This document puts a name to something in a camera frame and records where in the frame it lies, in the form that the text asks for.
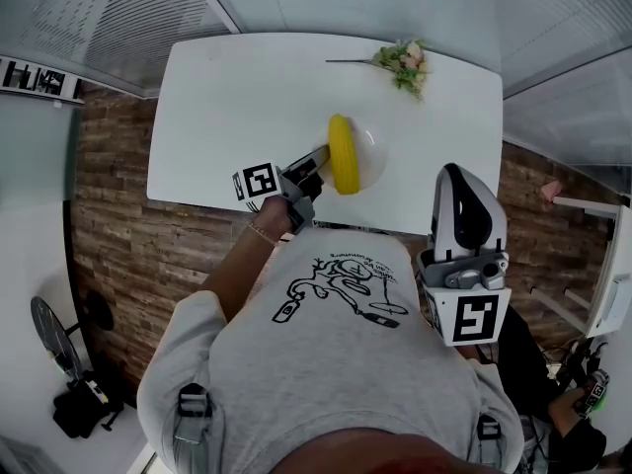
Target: hand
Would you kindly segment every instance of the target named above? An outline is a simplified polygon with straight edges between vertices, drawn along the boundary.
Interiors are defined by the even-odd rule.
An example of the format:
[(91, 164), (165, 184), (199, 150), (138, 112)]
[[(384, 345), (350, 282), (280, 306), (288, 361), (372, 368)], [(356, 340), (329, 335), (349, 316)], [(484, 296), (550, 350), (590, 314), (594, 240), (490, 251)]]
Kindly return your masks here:
[(280, 239), (292, 229), (292, 222), (287, 215), (287, 201), (281, 197), (266, 198), (253, 222), (275, 240)]

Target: pink object on floor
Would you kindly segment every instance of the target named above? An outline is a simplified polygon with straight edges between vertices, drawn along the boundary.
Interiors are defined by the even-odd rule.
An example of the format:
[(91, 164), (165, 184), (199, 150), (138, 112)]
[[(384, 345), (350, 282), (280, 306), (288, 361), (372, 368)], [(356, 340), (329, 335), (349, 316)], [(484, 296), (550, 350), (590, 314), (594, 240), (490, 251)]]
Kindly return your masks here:
[(562, 183), (559, 181), (552, 181), (548, 185), (544, 185), (540, 188), (540, 191), (547, 200), (553, 201), (553, 198), (562, 192)]

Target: white marker cube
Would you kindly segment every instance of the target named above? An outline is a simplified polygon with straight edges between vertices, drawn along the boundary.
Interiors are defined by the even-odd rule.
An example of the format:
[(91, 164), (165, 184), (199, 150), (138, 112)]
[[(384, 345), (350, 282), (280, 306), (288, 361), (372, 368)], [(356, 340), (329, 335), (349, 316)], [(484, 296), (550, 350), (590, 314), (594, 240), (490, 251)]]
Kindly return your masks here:
[(239, 201), (263, 200), (281, 193), (277, 167), (272, 162), (235, 172), (233, 187)]
[(505, 321), (512, 291), (490, 290), (477, 284), (472, 289), (424, 286), (433, 325), (447, 346), (494, 343)]

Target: white chair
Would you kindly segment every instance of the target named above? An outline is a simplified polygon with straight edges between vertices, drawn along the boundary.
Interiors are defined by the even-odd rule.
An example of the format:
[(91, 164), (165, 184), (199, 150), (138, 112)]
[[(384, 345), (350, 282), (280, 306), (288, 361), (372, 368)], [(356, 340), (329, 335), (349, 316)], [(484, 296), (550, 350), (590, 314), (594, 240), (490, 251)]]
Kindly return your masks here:
[(589, 339), (621, 328), (632, 302), (632, 211), (625, 205), (555, 197), (558, 205), (577, 207), (586, 214), (614, 219), (614, 236), (608, 242), (605, 259), (592, 300), (584, 300), (570, 289), (564, 295), (590, 311), (588, 321), (569, 311), (562, 304), (539, 289), (532, 288), (531, 296), (559, 314)]

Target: person in black clothing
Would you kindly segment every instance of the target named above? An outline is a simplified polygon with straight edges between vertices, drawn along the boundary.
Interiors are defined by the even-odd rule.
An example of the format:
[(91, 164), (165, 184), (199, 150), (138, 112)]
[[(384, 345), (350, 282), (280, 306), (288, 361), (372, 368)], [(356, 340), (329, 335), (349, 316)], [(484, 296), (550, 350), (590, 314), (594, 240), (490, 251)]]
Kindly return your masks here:
[[(498, 342), (499, 375), (515, 409), (520, 415), (536, 417), (554, 429), (549, 436), (548, 454), (544, 455), (548, 473), (567, 474), (595, 468), (605, 452), (605, 435), (573, 409), (587, 390), (576, 388), (562, 393), (557, 382), (548, 378), (539, 346), (526, 322), (511, 307)], [(479, 357), (490, 362), (480, 351)], [(541, 438), (538, 447), (544, 454), (540, 441)]]

